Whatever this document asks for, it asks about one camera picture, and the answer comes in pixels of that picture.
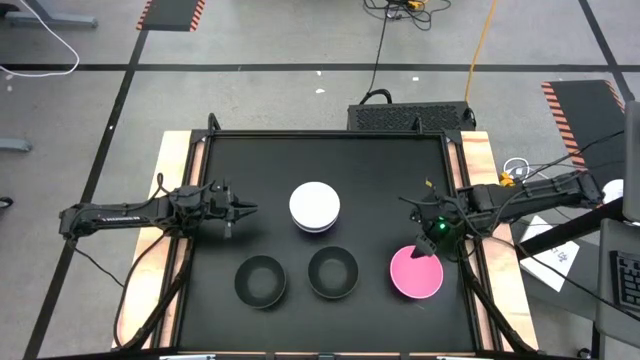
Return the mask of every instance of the gray floor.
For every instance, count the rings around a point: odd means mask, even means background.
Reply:
[[[82,63],[129,61],[144,0],[50,3],[61,11],[98,17],[96,30],[59,31]],[[632,36],[638,30],[634,14],[640,3],[590,4],[618,62],[640,63],[640,43]],[[469,63],[488,8],[489,1],[455,1],[450,10],[434,15],[428,33],[409,23],[389,23],[381,62]],[[362,11],[359,0],[211,1],[195,33],[149,34],[140,61],[371,63],[381,26]],[[0,63],[72,60],[42,29],[0,23]],[[578,2],[569,0],[501,1],[480,63],[606,64]],[[624,76],[631,90],[640,93],[640,74]],[[80,199],[122,77],[122,72],[77,72],[62,78],[0,78],[2,136],[34,143],[28,154],[0,153],[0,194],[16,200],[0,215],[3,358],[19,358],[24,352],[63,246],[57,213]],[[370,79],[368,71],[138,72],[113,129],[94,201],[143,199],[166,130],[203,128],[212,111],[227,129],[343,129],[347,106],[361,99]],[[538,163],[566,153],[540,82],[577,79],[613,81],[608,73],[475,74],[470,102],[479,128],[490,134],[499,166],[513,156]],[[376,78],[397,102],[460,100],[465,82],[463,72],[387,71]],[[560,172],[551,169],[548,175]],[[562,221],[556,213],[542,216],[551,223]],[[137,231],[103,232],[80,248],[123,279],[136,237]],[[74,257],[40,355],[107,350],[118,297],[119,288],[109,278],[86,259]],[[533,298],[530,307],[542,349],[572,355],[589,345],[586,320]],[[637,358],[640,352],[616,344],[608,355]]]

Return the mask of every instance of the pink bowl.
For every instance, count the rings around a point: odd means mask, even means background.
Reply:
[[[415,245],[398,250],[391,260],[391,280],[396,288],[412,299],[426,299],[442,286],[442,264],[437,256],[411,258]]]

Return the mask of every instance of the wooden frame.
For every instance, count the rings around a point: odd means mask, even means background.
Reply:
[[[173,189],[182,185],[190,140],[191,131],[167,131],[164,133],[156,169],[152,178],[153,180],[151,183],[150,193],[153,193],[156,189],[155,179],[156,174],[159,172],[164,174],[164,186],[166,188]],[[203,141],[198,142],[195,146],[195,154],[191,160],[192,171],[188,177],[188,183],[191,185],[197,185],[198,183],[205,148]],[[496,175],[495,163],[493,161],[493,153],[491,152],[488,134],[486,132],[463,132],[462,147],[465,153],[466,168],[470,184],[497,183],[498,178]],[[461,164],[458,162],[456,148],[452,143],[449,144],[449,155],[455,186],[462,187],[463,178],[460,171]],[[155,228],[141,229],[134,253],[134,259],[160,235],[160,230]],[[501,225],[498,227],[494,232],[494,236],[511,241],[511,231],[507,225]],[[136,269],[131,277],[122,313],[118,319],[118,333],[119,339],[122,343],[129,340],[136,333],[158,301],[167,265],[169,243],[170,239],[168,238],[160,242],[145,259],[140,261],[138,269]],[[186,239],[180,239],[177,249],[178,253],[176,256],[176,264],[174,264],[173,267],[173,276],[175,276],[175,273],[180,268],[185,247]],[[537,348],[538,343],[535,336],[535,330],[533,328],[533,322],[531,320],[531,314],[529,312],[529,305],[522,277],[520,275],[520,266],[515,250],[498,241],[491,241],[490,239],[483,242],[483,248],[489,274],[489,282],[491,284],[491,291],[496,305],[509,321],[511,326],[520,334],[522,339],[531,347]],[[474,271],[477,272],[478,258],[476,256],[471,259],[471,263]],[[166,347],[171,344],[171,334],[176,316],[176,300],[177,297],[173,299],[165,314],[159,339],[161,347]],[[494,349],[494,346],[491,340],[491,328],[486,310],[477,298],[475,303],[478,322],[480,325],[479,330],[482,347],[484,349],[492,350]],[[510,350],[509,345],[504,341],[504,339],[502,343],[505,350]],[[147,341],[145,347],[149,346],[150,342]],[[434,354],[416,353],[413,355]],[[380,354],[366,353],[360,355]]]

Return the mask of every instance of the keyboard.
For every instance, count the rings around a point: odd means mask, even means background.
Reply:
[[[640,311],[640,255],[611,251],[611,277],[616,305]]]

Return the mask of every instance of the stacked plates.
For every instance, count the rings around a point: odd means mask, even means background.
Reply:
[[[293,222],[306,232],[320,233],[338,219],[340,198],[333,188],[321,182],[298,186],[289,199]]]

